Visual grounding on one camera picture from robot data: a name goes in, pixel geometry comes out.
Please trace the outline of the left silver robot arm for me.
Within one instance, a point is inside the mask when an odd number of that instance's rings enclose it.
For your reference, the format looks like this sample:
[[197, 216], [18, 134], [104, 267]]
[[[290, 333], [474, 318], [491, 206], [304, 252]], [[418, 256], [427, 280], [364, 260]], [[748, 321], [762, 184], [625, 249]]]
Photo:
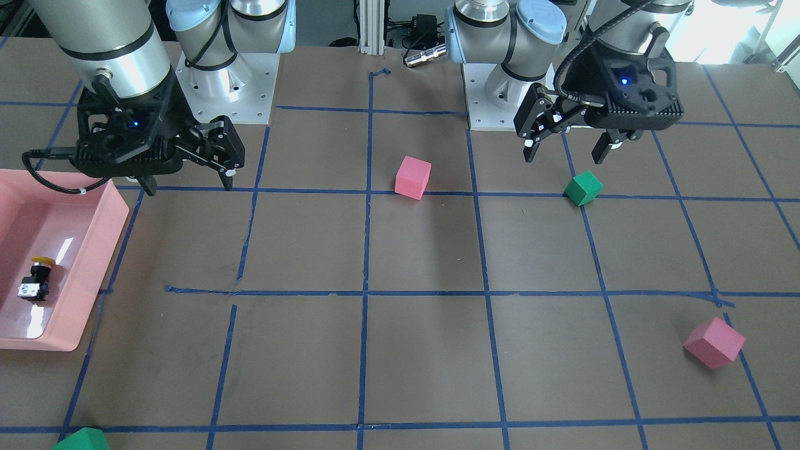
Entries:
[[445, 45], [455, 63], [494, 64], [489, 94], [514, 112], [514, 128], [531, 162], [541, 142], [570, 126], [601, 130], [592, 149], [600, 164], [609, 151], [662, 131], [684, 115], [676, 64], [666, 44], [691, 1], [598, 1], [577, 45], [544, 79], [568, 31], [551, 1], [455, 1]]

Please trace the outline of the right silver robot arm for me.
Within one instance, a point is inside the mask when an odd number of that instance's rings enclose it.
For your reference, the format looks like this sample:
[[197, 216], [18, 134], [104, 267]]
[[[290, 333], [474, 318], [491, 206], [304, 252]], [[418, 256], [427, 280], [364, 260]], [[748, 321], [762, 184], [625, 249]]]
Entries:
[[296, 2], [166, 2], [177, 66], [144, 1], [32, 8], [84, 83], [77, 142], [22, 155], [37, 182], [80, 196], [125, 177], [153, 196], [156, 176], [191, 161], [233, 190], [246, 164], [236, 125], [269, 121], [280, 56], [296, 46]]

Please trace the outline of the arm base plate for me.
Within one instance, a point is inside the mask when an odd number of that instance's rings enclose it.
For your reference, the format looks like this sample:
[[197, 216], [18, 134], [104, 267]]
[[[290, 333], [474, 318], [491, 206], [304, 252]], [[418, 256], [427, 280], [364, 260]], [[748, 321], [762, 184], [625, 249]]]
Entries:
[[469, 128], [515, 132], [514, 119], [532, 85], [537, 85], [532, 94], [534, 113], [541, 114], [553, 105], [554, 72], [554, 64], [549, 63], [542, 79], [526, 82], [509, 76], [499, 64], [462, 64]]
[[239, 53], [220, 69], [198, 69], [178, 60], [175, 74], [192, 116], [201, 122], [226, 115], [234, 124], [269, 123], [279, 54]]

